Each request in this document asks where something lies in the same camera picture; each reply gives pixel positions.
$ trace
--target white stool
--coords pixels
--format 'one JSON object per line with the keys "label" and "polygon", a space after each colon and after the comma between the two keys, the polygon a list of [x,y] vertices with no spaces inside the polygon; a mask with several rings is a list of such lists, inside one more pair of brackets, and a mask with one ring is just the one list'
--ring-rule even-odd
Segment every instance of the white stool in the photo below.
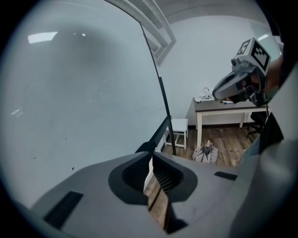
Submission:
{"label": "white stool", "polygon": [[[175,146],[178,147],[184,147],[186,149],[186,137],[188,137],[188,119],[172,119],[172,126],[173,126],[173,132],[177,135],[177,138],[175,140]],[[184,145],[177,144],[179,135],[184,134]],[[171,143],[167,142],[166,136],[163,135],[164,145],[171,145]]]}

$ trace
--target ceiling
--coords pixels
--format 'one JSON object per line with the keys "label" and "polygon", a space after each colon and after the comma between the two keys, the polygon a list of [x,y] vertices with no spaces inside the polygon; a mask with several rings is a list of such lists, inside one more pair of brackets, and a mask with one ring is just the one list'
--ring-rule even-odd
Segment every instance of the ceiling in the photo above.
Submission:
{"label": "ceiling", "polygon": [[[160,22],[141,0],[129,0],[155,25]],[[177,21],[210,15],[243,17],[268,25],[265,16],[254,0],[155,0],[170,24]]]}

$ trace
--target black chair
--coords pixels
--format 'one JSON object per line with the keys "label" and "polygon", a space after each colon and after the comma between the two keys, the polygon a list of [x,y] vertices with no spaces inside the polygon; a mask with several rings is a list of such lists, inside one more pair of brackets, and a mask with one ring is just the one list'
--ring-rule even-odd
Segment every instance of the black chair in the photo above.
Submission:
{"label": "black chair", "polygon": [[255,130],[252,132],[248,132],[246,138],[248,138],[248,136],[251,134],[261,133],[261,130],[266,123],[267,113],[266,112],[252,112],[251,119],[253,119],[256,122],[256,124],[259,125],[259,127],[258,126],[248,126],[247,130],[249,130],[250,127],[254,128]]}

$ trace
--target black metal frame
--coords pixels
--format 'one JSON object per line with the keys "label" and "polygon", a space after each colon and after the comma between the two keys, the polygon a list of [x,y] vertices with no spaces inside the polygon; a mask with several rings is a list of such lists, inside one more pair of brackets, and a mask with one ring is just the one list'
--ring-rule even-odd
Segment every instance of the black metal frame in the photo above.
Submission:
{"label": "black metal frame", "polygon": [[151,51],[151,48],[150,48],[150,45],[149,45],[147,36],[146,36],[146,34],[144,32],[143,26],[142,26],[142,24],[135,17],[133,17],[131,14],[129,14],[128,12],[126,12],[125,10],[123,10],[122,8],[118,7],[114,3],[109,2],[109,0],[105,0],[105,1],[108,2],[108,3],[110,3],[110,4],[112,4],[113,6],[115,6],[117,8],[119,8],[120,10],[124,11],[126,14],[128,14],[133,19],[135,19],[140,24],[140,26],[141,26],[141,29],[143,31],[144,38],[146,40],[146,43],[147,43],[147,46],[148,46],[148,49],[149,49],[149,52],[150,52],[150,55],[151,55],[151,58],[152,58],[152,61],[153,61],[153,64],[154,64],[155,71],[156,71],[156,74],[157,74],[157,77],[158,77],[158,80],[159,80],[160,88],[161,88],[161,91],[162,91],[162,94],[163,94],[164,106],[166,107],[166,111],[167,111],[167,117],[162,122],[162,124],[159,126],[159,128],[157,129],[157,131],[154,133],[154,135],[152,136],[152,138],[150,139],[150,141],[155,141],[156,142],[156,146],[157,146],[158,143],[159,143],[159,141],[162,139],[163,134],[165,133],[167,127],[169,127],[169,137],[170,137],[171,144],[172,144],[172,149],[173,149],[173,153],[172,154],[173,155],[177,155],[177,153],[176,153],[176,146],[175,146],[175,140],[174,140],[173,126],[172,126],[172,122],[171,122],[172,117],[171,117],[171,114],[169,112],[169,105],[168,105],[168,101],[167,101],[166,92],[165,92],[164,86],[163,86],[163,80],[162,80],[162,78],[158,74],[157,67],[156,67],[156,64],[155,64],[155,61],[154,61],[154,58],[153,58],[153,55],[152,55],[152,51]]}
{"label": "black metal frame", "polygon": [[[169,123],[167,124],[167,126],[165,128],[161,128],[159,127],[156,131],[156,135],[160,135],[160,133],[162,132],[162,136],[163,134],[165,133],[167,127],[169,127],[169,137],[170,137],[170,140],[171,140],[171,144],[172,144],[172,150],[173,150],[173,155],[177,155],[176,153],[176,146],[175,146],[175,140],[174,140],[174,132],[173,132],[173,126],[172,126],[172,117],[171,117],[171,114],[169,112],[169,105],[168,105],[168,100],[167,100],[167,96],[166,96],[166,92],[164,90],[164,86],[163,86],[163,80],[162,78],[159,76],[158,74],[158,71],[157,71],[157,67],[156,67],[156,64],[155,64],[155,61],[154,61],[154,58],[153,58],[153,55],[152,55],[152,51],[151,51],[151,48],[150,48],[150,45],[149,45],[149,42],[148,42],[148,39],[147,39],[147,36],[144,32],[144,29],[143,29],[143,26],[141,25],[140,23],[140,26],[142,28],[142,31],[143,31],[143,35],[144,35],[144,38],[146,40],[146,43],[147,43],[147,46],[148,46],[148,49],[150,51],[150,54],[151,54],[151,58],[152,58],[152,61],[153,61],[153,64],[154,64],[154,67],[155,67],[155,71],[156,71],[156,74],[158,76],[158,81],[159,81],[159,85],[160,85],[160,88],[161,88],[161,91],[162,91],[162,94],[163,94],[163,101],[164,101],[164,106],[166,107],[166,111],[167,111],[167,117],[166,119],[169,120]],[[158,140],[157,144],[159,143],[159,141],[161,140],[162,136],[158,136],[156,137],[155,139]]]}

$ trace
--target desk leg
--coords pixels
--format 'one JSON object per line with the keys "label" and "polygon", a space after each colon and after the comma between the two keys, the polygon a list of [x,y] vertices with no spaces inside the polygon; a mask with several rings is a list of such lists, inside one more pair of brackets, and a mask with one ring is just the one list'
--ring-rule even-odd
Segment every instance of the desk leg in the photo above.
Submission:
{"label": "desk leg", "polygon": [[196,121],[197,121],[197,147],[201,147],[202,140],[202,113],[196,113]]}
{"label": "desk leg", "polygon": [[197,113],[196,113],[196,130],[197,130]]}
{"label": "desk leg", "polygon": [[246,116],[245,112],[242,113],[242,115],[241,115],[241,119],[240,119],[240,125],[239,125],[240,128],[242,128],[242,126],[243,126],[245,116]]}

